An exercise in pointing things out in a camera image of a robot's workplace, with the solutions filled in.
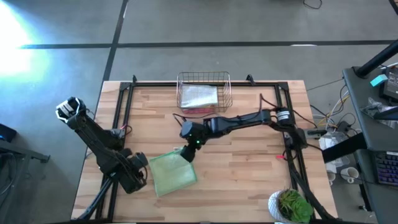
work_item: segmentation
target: gray floor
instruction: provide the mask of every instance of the gray floor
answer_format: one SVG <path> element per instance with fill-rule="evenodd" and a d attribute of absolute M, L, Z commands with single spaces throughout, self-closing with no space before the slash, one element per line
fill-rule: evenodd
<path fill-rule="evenodd" d="M 388 40 L 398 36 L 398 17 L 387 0 L 323 2 L 314 11 L 294 0 L 131 1 L 119 42 Z M 0 40 L 2 44 L 15 40 L 17 45 L 108 44 L 121 3 L 0 1 L 0 17 L 6 15 L 3 20 L 19 24 L 8 27 Z M 133 74 L 139 80 L 174 80 L 182 71 L 226 70 L 233 80 L 247 74 L 257 80 L 305 80 L 309 89 L 341 78 L 343 68 L 361 65 L 384 47 L 118 49 L 110 80 L 130 80 Z M 95 109 L 108 54 L 109 49 L 10 50 L 2 45 L 0 123 L 18 130 L 17 144 L 51 154 L 48 164 L 31 164 L 32 176 L 27 174 L 18 189 L 8 223 L 70 218 L 85 145 L 56 119 L 54 109 L 72 95 Z M 339 81 L 310 90 L 311 104 L 331 110 L 343 85 Z M 346 103 L 345 112 L 354 113 L 351 102 Z M 362 203 L 357 185 L 338 178 L 332 191 L 340 218 L 376 221 L 357 209 Z"/>

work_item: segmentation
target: wooden table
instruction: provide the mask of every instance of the wooden table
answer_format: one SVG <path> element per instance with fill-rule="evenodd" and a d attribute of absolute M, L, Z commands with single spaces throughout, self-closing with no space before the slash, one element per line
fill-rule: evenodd
<path fill-rule="evenodd" d="M 304 82 L 288 83 L 294 109 L 312 120 Z M 95 119 L 104 129 L 112 126 L 119 84 L 104 82 Z M 226 117 L 257 111 L 260 93 L 276 104 L 271 87 L 233 86 L 232 92 L 233 106 L 222 114 Z M 179 137 L 180 126 L 171 115 L 182 114 L 176 107 L 175 87 L 135 87 L 131 106 L 129 125 L 132 132 L 126 137 L 126 147 L 133 152 L 142 151 L 150 159 L 186 144 Z M 300 128 L 313 128 L 298 116 L 296 122 Z M 193 161 L 198 177 L 196 184 L 158 198 L 148 169 L 148 184 L 140 191 L 126 194 L 119 186 L 114 221 L 273 222 L 268 211 L 268 198 L 275 191 L 290 187 L 287 163 L 276 158 L 283 151 L 282 134 L 267 126 L 240 129 L 210 140 L 196 153 Z M 308 147 L 303 150 L 303 156 L 311 190 L 328 212 L 337 217 L 321 152 Z M 101 178 L 95 156 L 87 158 L 73 218 L 81 215 L 94 199 Z M 108 202 L 105 204 L 104 214 L 108 211 Z"/>

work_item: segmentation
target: wire basket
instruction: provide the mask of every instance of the wire basket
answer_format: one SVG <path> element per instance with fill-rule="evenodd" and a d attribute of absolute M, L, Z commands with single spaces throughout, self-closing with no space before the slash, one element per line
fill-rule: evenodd
<path fill-rule="evenodd" d="M 228 72 L 181 72 L 177 106 L 184 113 L 220 113 L 232 106 Z"/>

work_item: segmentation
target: potted plant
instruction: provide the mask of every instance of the potted plant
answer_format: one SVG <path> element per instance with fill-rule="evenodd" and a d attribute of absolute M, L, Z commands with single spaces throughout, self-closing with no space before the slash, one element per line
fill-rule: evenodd
<path fill-rule="evenodd" d="M 276 220 L 284 223 L 309 223 L 313 214 L 312 206 L 292 189 L 273 193 L 268 209 Z"/>

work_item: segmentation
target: white pot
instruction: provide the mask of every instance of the white pot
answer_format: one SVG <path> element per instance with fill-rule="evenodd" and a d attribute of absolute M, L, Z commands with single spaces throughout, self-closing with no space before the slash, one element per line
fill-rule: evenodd
<path fill-rule="evenodd" d="M 296 224 L 292 221 L 289 221 L 285 217 L 283 217 L 278 209 L 278 198 L 282 192 L 284 192 L 284 190 L 275 192 L 269 197 L 269 199 L 268 199 L 269 213 L 272 215 L 272 217 L 274 217 L 279 222 L 286 223 L 286 224 Z"/>

